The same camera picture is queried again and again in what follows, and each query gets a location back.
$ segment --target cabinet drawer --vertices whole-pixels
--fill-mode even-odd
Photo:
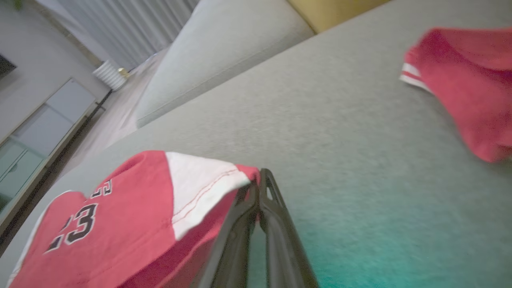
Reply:
[[[0,181],[0,194],[14,198],[41,161],[39,156],[27,151]]]
[[[0,179],[9,167],[18,160],[24,150],[18,143],[10,139],[0,147]]]
[[[11,137],[42,156],[49,156],[72,126],[73,123],[43,104]]]

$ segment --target white wall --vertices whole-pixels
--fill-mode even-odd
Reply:
[[[109,88],[89,61],[30,7],[0,2],[0,54],[17,68],[0,79],[0,140],[70,77],[102,99]]]
[[[96,57],[102,61],[109,60],[114,68],[120,68],[112,57],[107,53],[103,46],[94,40],[87,30],[64,9],[57,0],[37,0],[41,5],[52,11],[52,15],[57,19],[73,36],[75,36],[84,46],[89,49]]]

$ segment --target red jersey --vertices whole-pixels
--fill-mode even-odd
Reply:
[[[236,190],[257,176],[219,160],[137,154],[90,197],[66,191],[48,205],[8,287],[186,287]]]
[[[512,29],[433,28],[405,56],[400,79],[433,93],[482,160],[512,155]]]

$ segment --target white curtain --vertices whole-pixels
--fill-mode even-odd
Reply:
[[[199,0],[58,0],[113,60],[130,70],[169,46]]]
[[[36,0],[39,4],[50,10],[52,16],[59,21],[73,36],[75,36],[89,51],[102,61],[111,62],[115,68],[119,66],[106,52],[103,46],[94,39],[89,32],[58,2],[58,0]]]

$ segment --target gray couch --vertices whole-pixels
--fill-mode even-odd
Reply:
[[[508,0],[392,0],[300,43],[60,179],[0,259],[0,280],[53,197],[90,193],[158,149],[272,170],[322,287],[509,286],[511,165],[475,157],[436,98],[398,76],[432,26],[511,24]],[[265,285],[261,251],[251,287]]]
[[[311,36],[286,0],[201,0],[144,91],[137,126]]]

